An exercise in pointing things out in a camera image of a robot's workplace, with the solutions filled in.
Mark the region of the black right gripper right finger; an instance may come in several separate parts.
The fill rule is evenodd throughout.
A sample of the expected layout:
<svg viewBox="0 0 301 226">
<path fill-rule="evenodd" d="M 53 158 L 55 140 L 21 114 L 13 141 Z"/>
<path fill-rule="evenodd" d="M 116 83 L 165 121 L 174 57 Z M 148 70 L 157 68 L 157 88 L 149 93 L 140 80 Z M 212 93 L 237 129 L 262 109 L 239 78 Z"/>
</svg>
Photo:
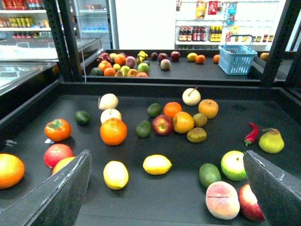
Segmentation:
<svg viewBox="0 0 301 226">
<path fill-rule="evenodd" d="M 252 150 L 244 168 L 252 192 L 269 226 L 301 224 L 301 181 Z"/>
</svg>

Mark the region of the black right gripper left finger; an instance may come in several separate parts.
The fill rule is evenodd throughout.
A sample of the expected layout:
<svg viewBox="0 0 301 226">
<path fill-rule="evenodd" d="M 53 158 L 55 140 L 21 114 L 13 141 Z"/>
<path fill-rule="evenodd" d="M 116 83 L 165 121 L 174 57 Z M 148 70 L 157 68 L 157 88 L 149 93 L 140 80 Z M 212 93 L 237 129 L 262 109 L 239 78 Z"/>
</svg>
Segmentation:
<svg viewBox="0 0 301 226">
<path fill-rule="evenodd" d="M 0 213 L 2 226 L 73 226 L 92 168 L 88 150 Z"/>
</svg>

